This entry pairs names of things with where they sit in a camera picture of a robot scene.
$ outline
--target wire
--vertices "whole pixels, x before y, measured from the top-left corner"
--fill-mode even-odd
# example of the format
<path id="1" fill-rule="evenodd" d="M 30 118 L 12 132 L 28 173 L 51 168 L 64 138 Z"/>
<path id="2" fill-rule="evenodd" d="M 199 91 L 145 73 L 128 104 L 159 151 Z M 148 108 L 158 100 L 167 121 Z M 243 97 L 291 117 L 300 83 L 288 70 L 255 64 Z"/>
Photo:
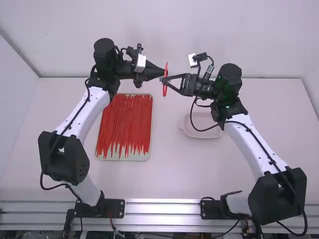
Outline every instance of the wire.
<path id="1" fill-rule="evenodd" d="M 264 153 L 267 155 L 267 157 L 269 158 L 270 162 L 273 164 L 273 166 L 276 168 L 276 170 L 279 172 L 279 174 L 281 175 L 282 179 L 284 180 L 284 182 L 288 185 L 288 187 L 290 188 L 290 190 L 292 191 L 298 205 L 299 208 L 302 210 L 302 214 L 304 217 L 304 221 L 305 221 L 305 227 L 304 227 L 304 231 L 300 234 L 293 232 L 292 230 L 290 230 L 288 227 L 286 227 L 284 224 L 282 224 L 281 222 L 277 222 L 279 225 L 281 225 L 284 229 L 286 229 L 287 231 L 289 231 L 292 235 L 297 236 L 297 237 L 302 237 L 307 233 L 308 230 L 308 219 L 305 213 L 305 209 L 301 207 L 301 203 L 300 200 L 298 198 L 298 195 L 296 194 L 294 188 L 292 187 L 292 185 L 290 184 L 290 182 L 287 180 L 287 178 L 284 176 L 284 174 L 282 173 L 282 171 L 280 170 L 280 168 L 277 166 L 276 161 L 270 156 L 270 154 L 267 152 L 267 150 L 265 149 L 265 147 L 262 145 L 262 143 L 259 141 L 259 139 L 257 138 L 257 136 L 251 131 L 251 129 L 246 126 L 244 123 L 242 122 L 238 122 L 238 121 L 234 121 L 234 120 L 230 120 L 230 121 L 225 121 L 225 123 L 237 123 L 240 124 L 241 126 L 243 126 L 248 132 L 250 132 L 250 134 L 254 137 L 254 139 L 257 141 L 257 143 L 260 145 L 260 147 L 262 148 L 262 150 L 264 151 Z"/>
<path id="2" fill-rule="evenodd" d="M 222 233 L 222 234 L 219 234 L 217 236 L 214 236 L 214 237 L 211 237 L 212 239 L 214 238 L 219 238 L 219 237 L 222 237 L 224 235 L 226 235 L 227 233 L 229 233 L 231 230 L 233 230 L 235 228 L 235 226 L 237 226 L 237 224 L 240 222 L 240 220 L 238 220 L 229 230 L 227 230 L 226 232 Z"/>
<path id="3" fill-rule="evenodd" d="M 207 58 L 211 60 L 211 64 L 212 64 L 212 65 L 215 64 L 213 58 L 211 58 L 209 55 L 207 55 Z"/>
<path id="4" fill-rule="evenodd" d="M 203 107 L 203 108 L 209 108 L 210 107 L 210 105 L 199 105 L 198 103 L 197 103 L 197 101 L 198 100 L 204 100 L 203 98 L 197 98 L 196 100 L 195 100 L 195 105 L 196 106 L 198 106 L 198 107 Z"/>
<path id="5" fill-rule="evenodd" d="M 90 73 L 90 77 L 92 77 L 94 75 L 94 70 L 95 70 L 95 65 L 92 67 L 91 69 L 91 73 Z M 57 146 L 59 140 L 61 139 L 61 137 L 64 135 L 64 133 L 68 130 L 68 129 L 71 129 L 72 128 L 72 124 L 73 122 L 75 121 L 75 119 L 77 118 L 77 116 L 80 114 L 80 112 L 83 110 L 83 108 L 85 107 L 85 105 L 90 102 L 90 89 L 87 85 L 88 81 L 90 80 L 90 78 L 86 79 L 84 84 L 85 84 L 85 87 L 86 87 L 86 90 L 87 90 L 87 93 L 88 93 L 88 96 L 86 97 L 86 100 L 85 102 L 83 103 L 83 105 L 80 107 L 80 109 L 76 112 L 76 114 L 74 115 L 74 117 L 72 118 L 72 120 L 69 122 L 69 124 L 64 128 L 64 130 L 61 132 L 61 134 L 57 137 L 57 139 L 55 140 L 55 142 L 53 143 L 53 146 L 51 147 L 51 150 L 50 150 L 50 155 L 52 154 L 52 152 L 54 151 L 55 147 Z M 40 174 L 40 187 L 41 189 L 45 190 L 45 191 L 49 191 L 49 190 L 53 190 L 55 188 L 58 188 L 58 187 L 66 187 L 67 189 L 69 189 L 71 191 L 71 193 L 77 198 L 77 200 L 81 201 L 81 199 L 79 198 L 78 195 L 76 195 L 76 193 L 73 191 L 73 189 L 70 187 L 70 185 L 66 184 L 66 183 L 62 183 L 62 184 L 58 184 L 56 186 L 53 186 L 53 187 L 50 187 L 50 188 L 46 188 L 44 185 L 43 185 L 43 172 L 41 171 L 41 174 Z"/>
<path id="6" fill-rule="evenodd" d="M 197 129 L 193 123 L 193 119 L 192 119 L 192 114 L 193 114 L 193 108 L 194 108 L 194 105 L 195 105 L 195 102 L 197 101 L 198 97 L 195 97 L 194 101 L 193 101 L 193 104 L 191 104 L 191 107 L 190 107 L 190 113 L 189 113 L 189 119 L 190 119 L 190 123 L 191 123 L 191 126 L 193 126 L 194 130 L 198 131 L 198 132 L 205 132 L 205 131 L 208 131 L 212 128 L 215 128 L 217 126 L 219 126 L 219 124 L 215 124 L 209 128 L 205 128 L 205 129 Z"/>
<path id="7" fill-rule="evenodd" d="M 200 201 L 203 201 L 204 199 L 210 199 L 212 201 L 215 201 L 215 199 L 213 199 L 212 197 L 203 197 Z"/>
<path id="8" fill-rule="evenodd" d="M 82 234 L 82 232 L 83 232 L 82 217 L 80 217 L 80 222 L 81 222 L 81 231 L 80 231 L 79 239 L 81 238 L 81 234 Z"/>
<path id="9" fill-rule="evenodd" d="M 138 234 L 135 239 L 138 239 L 140 237 L 140 235 L 142 235 L 143 232 L 140 232 L 140 234 Z"/>

